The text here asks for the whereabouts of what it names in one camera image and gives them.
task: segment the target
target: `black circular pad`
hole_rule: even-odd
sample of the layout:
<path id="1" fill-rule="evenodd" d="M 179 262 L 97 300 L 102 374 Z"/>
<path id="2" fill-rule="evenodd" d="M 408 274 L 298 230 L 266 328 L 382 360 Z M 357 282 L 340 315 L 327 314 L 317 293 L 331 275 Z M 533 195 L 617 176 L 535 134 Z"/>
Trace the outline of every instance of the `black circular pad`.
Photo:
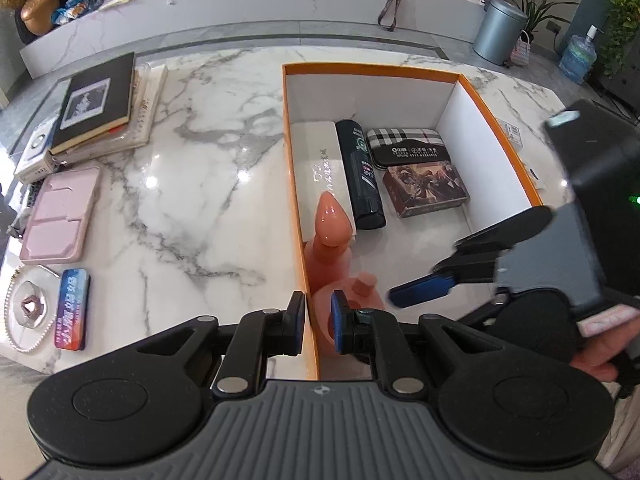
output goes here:
<path id="1" fill-rule="evenodd" d="M 594 458 L 613 421 L 606 389 L 566 364 L 515 346 L 469 354 L 438 392 L 449 431 L 511 465 Z"/>
<path id="2" fill-rule="evenodd" d="M 548 418 L 568 404 L 568 396 L 557 384 L 542 377 L 511 377 L 494 386 L 494 399 L 505 412 L 521 418 Z"/>
<path id="3" fill-rule="evenodd" d="M 142 409 L 146 390 L 124 379 L 100 379 L 82 386 L 74 394 L 76 412 L 89 420 L 109 422 L 127 418 Z"/>
<path id="4" fill-rule="evenodd" d="M 144 462 L 177 446 L 201 410 L 182 364 L 127 348 L 51 376 L 27 406 L 44 453 L 89 466 Z"/>
<path id="5" fill-rule="evenodd" d="M 565 363 L 571 361 L 578 348 L 578 331 L 568 302 L 551 290 L 536 290 L 515 298 L 487 332 Z"/>

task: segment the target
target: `electrical outlet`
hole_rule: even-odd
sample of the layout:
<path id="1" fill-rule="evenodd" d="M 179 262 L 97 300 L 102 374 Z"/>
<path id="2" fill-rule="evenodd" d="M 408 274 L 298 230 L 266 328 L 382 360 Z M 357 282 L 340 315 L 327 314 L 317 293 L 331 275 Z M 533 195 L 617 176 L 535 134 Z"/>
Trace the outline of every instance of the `electrical outlet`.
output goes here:
<path id="1" fill-rule="evenodd" d="M 551 20 L 548 20 L 548 22 L 546 22 L 546 30 L 550 30 L 552 33 L 554 34 L 558 34 L 560 32 L 560 29 L 562 27 L 560 27 L 560 25 L 558 25 L 556 22 L 552 22 Z"/>

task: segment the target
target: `metal screw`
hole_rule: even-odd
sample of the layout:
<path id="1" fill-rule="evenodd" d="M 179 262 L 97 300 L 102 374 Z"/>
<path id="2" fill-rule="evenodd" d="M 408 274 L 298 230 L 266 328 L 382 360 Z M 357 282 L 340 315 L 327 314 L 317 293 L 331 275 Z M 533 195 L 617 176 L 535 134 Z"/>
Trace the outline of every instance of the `metal screw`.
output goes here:
<path id="1" fill-rule="evenodd" d="M 224 394 L 239 394 L 247 389 L 249 383 L 242 377 L 225 377 L 216 386 Z"/>
<path id="2" fill-rule="evenodd" d="M 400 377 L 396 379 L 391 387 L 399 394 L 416 394 L 424 388 L 424 383 L 414 377 Z"/>
<path id="3" fill-rule="evenodd" d="M 499 294 L 496 294 L 494 296 L 494 298 L 491 300 L 491 302 L 494 305 L 504 305 L 505 303 L 507 303 L 508 299 L 509 299 L 509 297 L 504 292 L 500 292 Z"/>

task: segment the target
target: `photo on book cover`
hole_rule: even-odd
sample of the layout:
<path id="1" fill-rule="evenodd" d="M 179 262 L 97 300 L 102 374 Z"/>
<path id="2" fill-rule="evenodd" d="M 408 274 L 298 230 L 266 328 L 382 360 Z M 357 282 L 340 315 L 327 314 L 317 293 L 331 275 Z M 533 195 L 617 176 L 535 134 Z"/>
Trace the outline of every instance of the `photo on book cover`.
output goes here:
<path id="1" fill-rule="evenodd" d="M 466 197 L 458 174 L 448 162 L 393 166 L 387 171 L 400 184 L 402 200 L 408 207 Z"/>
<path id="2" fill-rule="evenodd" d="M 107 78 L 72 92 L 62 115 L 60 130 L 103 113 L 110 83 L 111 78 Z"/>

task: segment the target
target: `gray floor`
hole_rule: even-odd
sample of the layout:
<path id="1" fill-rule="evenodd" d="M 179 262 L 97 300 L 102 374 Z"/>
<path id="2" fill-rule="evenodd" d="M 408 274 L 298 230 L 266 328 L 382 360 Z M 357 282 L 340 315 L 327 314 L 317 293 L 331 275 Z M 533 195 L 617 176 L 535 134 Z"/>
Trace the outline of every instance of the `gray floor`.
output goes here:
<path id="1" fill-rule="evenodd" d="M 324 46 L 357 46 L 364 48 L 376 48 L 392 50 L 408 54 L 421 54 L 434 56 L 441 59 L 450 59 L 456 62 L 479 66 L 496 72 L 505 73 L 541 86 L 550 88 L 558 95 L 565 105 L 569 105 L 580 98 L 602 101 L 596 92 L 587 85 L 577 85 L 565 78 L 559 71 L 556 63 L 536 54 L 531 55 L 530 65 L 525 68 L 505 68 L 496 66 L 481 57 L 471 49 L 470 43 L 465 43 L 451 38 L 433 36 L 410 30 L 396 30 L 387 32 L 373 25 L 361 25 L 356 23 L 327 23 L 327 22 L 269 22 L 269 23 L 243 23 L 225 25 L 221 27 L 209 27 L 202 30 L 187 31 L 184 34 L 158 36 L 149 40 L 132 43 L 106 51 L 89 60 L 80 60 L 55 73 L 43 76 L 30 82 L 11 102 L 6 110 L 0 111 L 0 143 L 11 153 L 19 148 L 18 138 L 27 121 L 33 115 L 36 107 L 41 102 L 46 92 L 54 83 L 62 77 L 82 70 L 83 68 L 108 59 L 120 52 L 136 51 L 142 59 L 167 57 L 172 54 L 185 54 L 190 51 L 217 50 L 221 48 L 266 46 L 266 45 L 290 45 L 290 44 L 315 44 Z M 5 392 L 0 398 L 7 400 L 12 392 L 18 397 L 17 404 L 13 404 L 14 410 L 19 410 L 18 420 L 25 421 L 23 428 L 0 428 L 7 438 L 15 431 L 28 440 L 26 431 L 26 418 L 24 409 L 26 399 L 30 391 L 44 378 L 43 375 L 27 370 L 0 357 L 0 393 Z M 27 462 L 37 459 L 37 450 L 33 441 L 24 440 L 17 449 L 17 442 L 7 442 L 0 449 L 13 447 L 15 453 L 22 453 Z M 6 471 L 0 463 L 2 478 L 9 480 L 19 478 L 20 473 Z"/>

